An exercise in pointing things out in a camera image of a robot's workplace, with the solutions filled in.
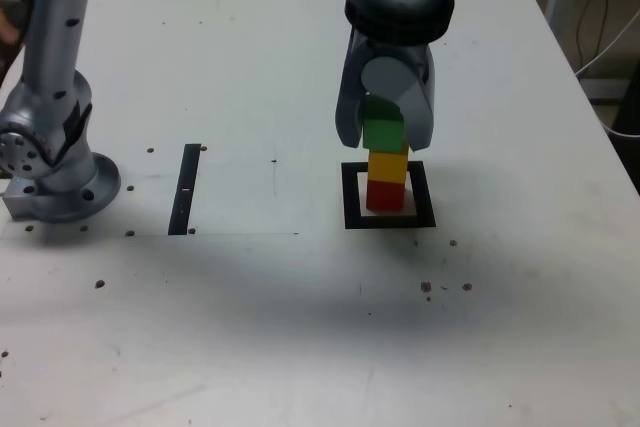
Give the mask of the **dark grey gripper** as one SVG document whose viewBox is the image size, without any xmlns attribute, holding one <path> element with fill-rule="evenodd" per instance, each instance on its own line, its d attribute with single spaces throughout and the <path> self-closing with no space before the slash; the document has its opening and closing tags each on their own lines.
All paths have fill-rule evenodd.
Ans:
<svg viewBox="0 0 640 427">
<path fill-rule="evenodd" d="M 387 45 L 352 31 L 335 111 L 340 141 L 346 147 L 359 146 L 361 107 L 367 91 L 366 118 L 402 121 L 405 139 L 413 151 L 429 147 L 434 128 L 434 86 L 428 44 Z"/>
</svg>

